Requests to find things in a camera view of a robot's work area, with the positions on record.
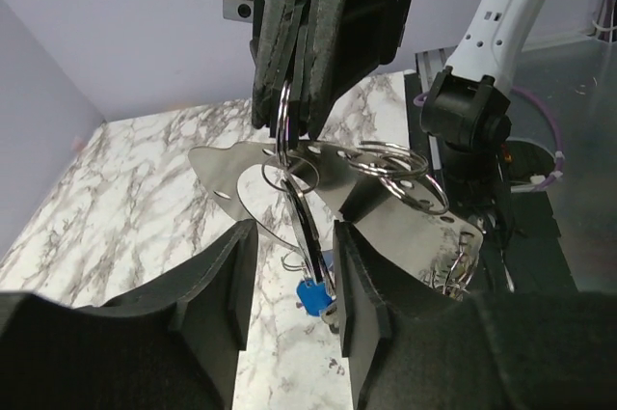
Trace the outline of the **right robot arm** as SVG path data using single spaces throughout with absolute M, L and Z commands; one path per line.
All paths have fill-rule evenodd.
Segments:
M 452 269 L 420 283 L 348 223 L 335 225 L 342 351 L 358 409 L 612 409 L 616 299 L 525 292 L 507 253 L 517 233 L 503 147 L 517 59 L 545 0 L 481 0 L 419 118 L 438 139 L 457 213 L 480 217 L 490 280 L 462 294 Z M 390 63 L 411 0 L 252 0 L 252 123 L 291 105 L 285 139 L 316 139 L 337 99 Z

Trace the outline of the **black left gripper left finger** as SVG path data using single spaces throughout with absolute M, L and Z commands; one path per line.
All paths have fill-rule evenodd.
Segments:
M 246 348 L 254 221 L 105 304 L 1 296 L 5 409 L 229 409 Z

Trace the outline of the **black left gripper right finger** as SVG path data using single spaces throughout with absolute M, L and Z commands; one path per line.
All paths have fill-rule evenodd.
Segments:
M 448 299 L 334 227 L 342 355 L 357 409 L 612 409 L 616 299 Z

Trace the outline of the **silver key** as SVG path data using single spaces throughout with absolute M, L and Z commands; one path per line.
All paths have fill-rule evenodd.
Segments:
M 326 293 L 330 296 L 335 296 L 335 283 L 323 257 L 319 233 L 305 194 L 289 173 L 286 173 L 282 179 L 282 188 L 285 192 L 286 206 L 290 215 L 291 225 L 303 256 L 305 267 L 316 284 L 323 283 Z

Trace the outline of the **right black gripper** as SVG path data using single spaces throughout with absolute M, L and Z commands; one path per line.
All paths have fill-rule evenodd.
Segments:
M 223 0 L 223 19 L 251 23 L 255 63 L 252 126 L 271 127 L 310 0 Z M 412 0 L 311 0 L 303 122 L 317 138 L 335 102 L 379 66 L 391 63 Z

